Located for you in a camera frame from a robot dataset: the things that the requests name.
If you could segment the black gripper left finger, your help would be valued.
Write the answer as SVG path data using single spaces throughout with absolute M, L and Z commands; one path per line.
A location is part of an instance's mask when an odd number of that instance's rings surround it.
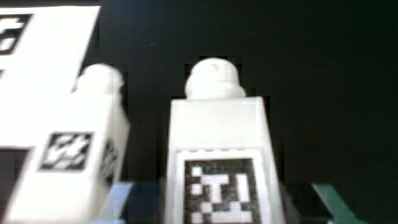
M 125 224 L 122 211 L 125 207 L 131 188 L 131 182 L 118 182 L 111 185 L 99 214 L 88 224 Z

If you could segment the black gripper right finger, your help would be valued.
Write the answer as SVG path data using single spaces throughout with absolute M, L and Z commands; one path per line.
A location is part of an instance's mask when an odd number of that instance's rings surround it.
M 324 183 L 312 183 L 310 186 L 332 216 L 326 224 L 369 224 L 356 218 L 333 186 Z

